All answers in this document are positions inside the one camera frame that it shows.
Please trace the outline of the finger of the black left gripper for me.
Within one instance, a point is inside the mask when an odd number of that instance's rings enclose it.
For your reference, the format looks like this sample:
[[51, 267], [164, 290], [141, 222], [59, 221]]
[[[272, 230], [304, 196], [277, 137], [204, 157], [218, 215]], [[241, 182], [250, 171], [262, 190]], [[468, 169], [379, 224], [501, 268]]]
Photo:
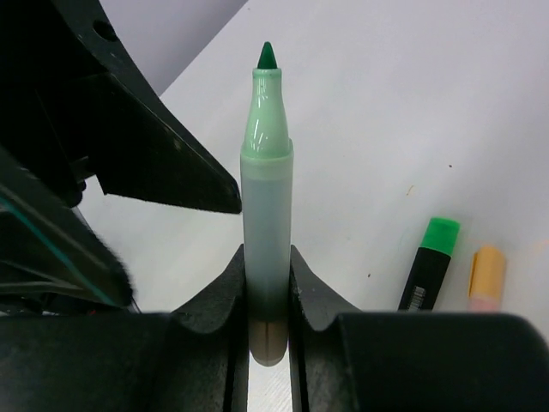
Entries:
[[1, 178], [237, 214], [234, 177], [160, 101], [97, 1], [1, 4]]
[[1, 309], [15, 314], [126, 310], [124, 265], [27, 169], [1, 152]]

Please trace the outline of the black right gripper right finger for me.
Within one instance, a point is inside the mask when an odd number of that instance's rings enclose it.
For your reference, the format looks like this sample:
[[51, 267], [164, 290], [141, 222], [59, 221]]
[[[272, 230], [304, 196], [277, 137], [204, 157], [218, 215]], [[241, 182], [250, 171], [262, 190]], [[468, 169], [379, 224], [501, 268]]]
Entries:
[[505, 313], [363, 312], [291, 252], [296, 411], [545, 411], [548, 347]]

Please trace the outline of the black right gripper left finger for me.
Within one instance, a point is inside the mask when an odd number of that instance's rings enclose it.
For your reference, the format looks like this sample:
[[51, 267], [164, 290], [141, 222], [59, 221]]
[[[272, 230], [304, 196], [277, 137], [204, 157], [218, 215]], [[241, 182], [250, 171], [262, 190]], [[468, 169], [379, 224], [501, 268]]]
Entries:
[[244, 253], [169, 313], [1, 320], [4, 411], [244, 411]]

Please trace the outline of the black green-tipped marker pen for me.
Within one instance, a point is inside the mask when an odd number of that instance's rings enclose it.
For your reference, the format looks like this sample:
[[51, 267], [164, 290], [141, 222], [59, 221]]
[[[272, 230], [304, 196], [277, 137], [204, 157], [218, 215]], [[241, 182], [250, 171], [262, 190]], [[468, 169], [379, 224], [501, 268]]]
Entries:
[[399, 311], [433, 309], [451, 257], [419, 245], [400, 299]]

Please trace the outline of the green pen cap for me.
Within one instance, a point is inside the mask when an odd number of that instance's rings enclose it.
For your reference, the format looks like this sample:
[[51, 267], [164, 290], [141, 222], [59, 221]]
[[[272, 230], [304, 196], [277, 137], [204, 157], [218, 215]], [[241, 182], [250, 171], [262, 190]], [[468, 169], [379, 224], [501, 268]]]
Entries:
[[420, 247], [451, 257], [453, 255], [461, 224], [443, 217], [432, 217], [425, 230]]

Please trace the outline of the orange pen cap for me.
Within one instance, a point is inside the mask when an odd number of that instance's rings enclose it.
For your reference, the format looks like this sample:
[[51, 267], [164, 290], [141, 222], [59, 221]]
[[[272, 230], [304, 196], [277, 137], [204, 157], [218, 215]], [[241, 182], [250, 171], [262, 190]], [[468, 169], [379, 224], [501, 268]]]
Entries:
[[500, 301], [504, 290], [505, 255], [495, 246], [484, 245], [475, 252], [471, 264], [468, 297]]

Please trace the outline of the pale green highlighter pen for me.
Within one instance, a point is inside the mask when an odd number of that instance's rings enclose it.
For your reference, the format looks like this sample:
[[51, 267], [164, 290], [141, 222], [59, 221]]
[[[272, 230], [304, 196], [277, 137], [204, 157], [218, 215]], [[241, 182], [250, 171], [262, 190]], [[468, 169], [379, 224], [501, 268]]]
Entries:
[[240, 151], [249, 346], [264, 367], [279, 363], [287, 350], [293, 160], [282, 70], [273, 46], [265, 42], [252, 71]]

